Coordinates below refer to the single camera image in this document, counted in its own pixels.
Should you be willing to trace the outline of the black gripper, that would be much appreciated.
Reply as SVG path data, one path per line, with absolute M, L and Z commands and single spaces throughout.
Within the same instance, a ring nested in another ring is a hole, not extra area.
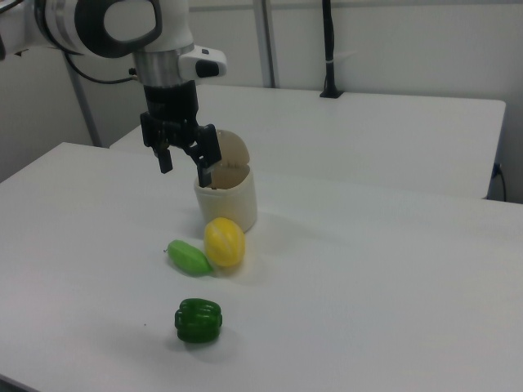
M 169 145 L 183 148 L 197 167 L 199 186 L 212 183 L 212 168 L 221 161 L 217 129 L 199 126 L 195 81 L 174 87 L 144 86 L 147 111 L 140 116 L 144 145 L 159 161 L 160 171 L 172 170 Z

